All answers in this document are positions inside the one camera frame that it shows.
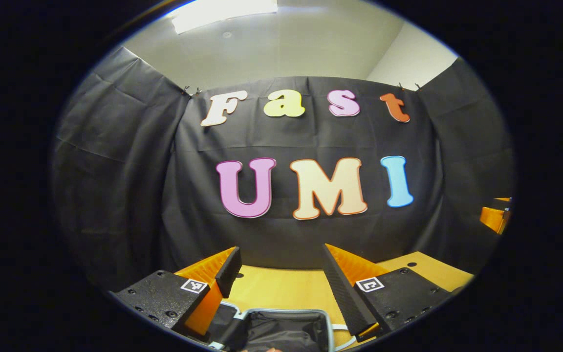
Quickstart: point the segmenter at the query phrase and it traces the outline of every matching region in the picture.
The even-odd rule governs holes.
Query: pink letter
[[[255,202],[246,204],[238,196],[238,172],[242,163],[234,160],[217,165],[221,178],[221,202],[225,210],[240,218],[263,216],[271,207],[271,170],[277,165],[275,159],[257,158],[249,163],[255,171]]]
[[[329,111],[335,116],[356,116],[360,112],[360,105],[351,99],[355,95],[350,90],[332,90],[327,94],[331,103]]]

